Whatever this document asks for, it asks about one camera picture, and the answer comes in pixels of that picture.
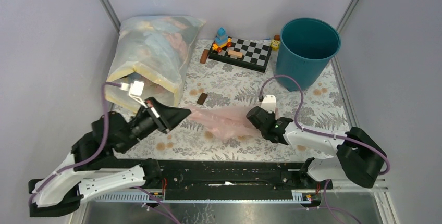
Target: tabletop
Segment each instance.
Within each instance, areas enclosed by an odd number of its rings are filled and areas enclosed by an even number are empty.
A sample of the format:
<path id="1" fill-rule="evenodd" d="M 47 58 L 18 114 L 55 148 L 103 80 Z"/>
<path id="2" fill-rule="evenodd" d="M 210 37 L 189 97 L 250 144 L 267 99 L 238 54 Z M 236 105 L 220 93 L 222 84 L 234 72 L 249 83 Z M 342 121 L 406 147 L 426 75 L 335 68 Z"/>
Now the tabletop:
<path id="1" fill-rule="evenodd" d="M 269 45 L 270 40 L 252 40 Z M 273 51 L 265 73 L 232 66 L 208 59 L 206 64 L 199 62 L 202 51 L 208 49 L 213 40 L 197 40 L 184 85 L 183 98 L 179 107 L 196 106 L 215 109 L 226 106 L 255 106 L 259 104 L 258 93 L 261 85 L 274 75 L 277 51 Z M 204 105 L 196 104 L 201 93 L 208 94 Z M 342 96 L 338 90 L 331 63 L 321 73 L 317 81 L 304 92 L 304 104 L 299 121 L 305 126 L 326 130 L 347 131 L 346 115 Z M 277 108 L 281 116 L 294 116 L 301 95 L 299 91 L 289 92 L 276 80 L 264 89 L 264 95 L 273 94 L 277 98 Z M 126 120 L 133 113 L 119 106 L 114 111 L 121 113 Z M 263 138 L 237 136 L 220 140 L 205 127 L 185 119 L 170 134 L 158 131 L 140 141 L 118 158 L 137 159 L 193 159 L 193 160 L 239 160 L 239 161 L 292 161 L 304 162 L 307 158 L 326 158 L 326 154 L 304 146 L 274 144 Z"/>

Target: robotic arm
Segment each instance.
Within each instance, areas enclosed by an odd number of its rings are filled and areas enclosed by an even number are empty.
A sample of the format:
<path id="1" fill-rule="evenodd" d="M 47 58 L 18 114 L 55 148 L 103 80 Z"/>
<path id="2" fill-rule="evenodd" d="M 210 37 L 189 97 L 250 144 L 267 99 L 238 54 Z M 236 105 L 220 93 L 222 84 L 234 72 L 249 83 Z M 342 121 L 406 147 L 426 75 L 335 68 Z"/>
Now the robotic arm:
<path id="1" fill-rule="evenodd" d="M 191 111 L 167 107 L 153 97 L 144 101 L 140 99 L 139 103 L 142 107 L 129 122 L 126 122 L 119 113 L 108 113 L 107 142 L 95 159 L 81 166 L 72 166 L 87 160 L 99 150 L 105 128 L 103 116 L 92 123 L 92 131 L 72 146 L 66 159 L 48 177 L 29 181 L 29 193 L 32 194 L 29 202 L 31 217 L 62 216 L 77 210 L 80 204 L 112 191 L 134 186 L 147 189 L 158 186 L 161 178 L 165 176 L 164 173 L 167 172 L 162 171 L 158 160 L 117 159 L 114 151 L 125 153 L 155 130 L 168 133 L 190 115 Z M 276 98 L 269 95 L 264 99 L 261 107 L 257 106 L 247 114 L 251 123 L 261 131 L 263 138 L 273 143 L 315 148 L 333 156 L 328 159 L 309 158 L 302 165 L 299 174 L 301 174 L 300 181 L 304 183 L 303 188 L 312 188 L 311 185 L 316 186 L 317 182 L 325 179 L 346 178 L 365 188 L 373 186 L 384 163 L 377 154 L 346 141 L 307 133 L 297 128 L 292 119 L 285 117 L 275 119 L 275 109 Z M 361 129 L 352 128 L 346 134 L 383 153 Z M 190 161 L 177 162 L 184 164 Z M 110 169 L 115 173 L 100 176 L 100 170 Z M 220 173 L 221 181 L 232 180 L 230 176 L 228 178 L 222 176 L 223 174 Z"/>

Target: trash bin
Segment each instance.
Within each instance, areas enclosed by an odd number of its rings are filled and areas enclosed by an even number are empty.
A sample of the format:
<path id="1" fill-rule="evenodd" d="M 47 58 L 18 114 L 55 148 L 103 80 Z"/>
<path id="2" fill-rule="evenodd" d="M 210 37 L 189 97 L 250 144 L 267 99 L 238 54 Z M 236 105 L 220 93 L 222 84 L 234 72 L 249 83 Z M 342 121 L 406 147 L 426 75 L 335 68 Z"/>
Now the trash bin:
<path id="1" fill-rule="evenodd" d="M 304 90 L 316 81 L 340 46 L 339 34 L 329 24 L 314 18 L 290 21 L 281 30 L 275 73 L 294 78 Z M 277 80 L 288 91 L 298 90 L 287 78 Z"/>

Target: small yellow figure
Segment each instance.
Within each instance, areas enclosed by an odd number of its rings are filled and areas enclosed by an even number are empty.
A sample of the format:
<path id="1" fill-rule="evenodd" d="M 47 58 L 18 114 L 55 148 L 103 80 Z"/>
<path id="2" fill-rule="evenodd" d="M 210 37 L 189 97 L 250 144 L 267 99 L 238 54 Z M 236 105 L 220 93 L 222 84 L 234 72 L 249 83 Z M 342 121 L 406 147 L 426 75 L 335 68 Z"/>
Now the small yellow figure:
<path id="1" fill-rule="evenodd" d="M 272 43 L 271 43 L 270 47 L 272 47 L 272 49 L 274 51 L 277 51 L 279 49 L 280 44 L 281 44 L 280 40 L 272 39 Z"/>

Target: gray floor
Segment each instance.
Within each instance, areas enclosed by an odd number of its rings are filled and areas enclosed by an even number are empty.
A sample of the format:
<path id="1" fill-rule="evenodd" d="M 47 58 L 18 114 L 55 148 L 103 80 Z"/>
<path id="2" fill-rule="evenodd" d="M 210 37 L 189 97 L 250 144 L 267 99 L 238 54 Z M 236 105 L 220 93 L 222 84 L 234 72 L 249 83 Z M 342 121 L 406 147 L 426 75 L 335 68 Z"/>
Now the gray floor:
<path id="1" fill-rule="evenodd" d="M 327 193 L 331 207 L 343 208 L 362 223 L 382 223 L 376 202 L 370 193 Z M 294 210 L 299 204 L 171 204 L 174 215 L 185 224 L 297 224 L 338 223 L 326 209 Z M 356 223 L 351 217 L 336 214 L 344 223 Z M 140 204 L 92 202 L 83 224 L 169 224 L 166 217 L 147 212 Z"/>

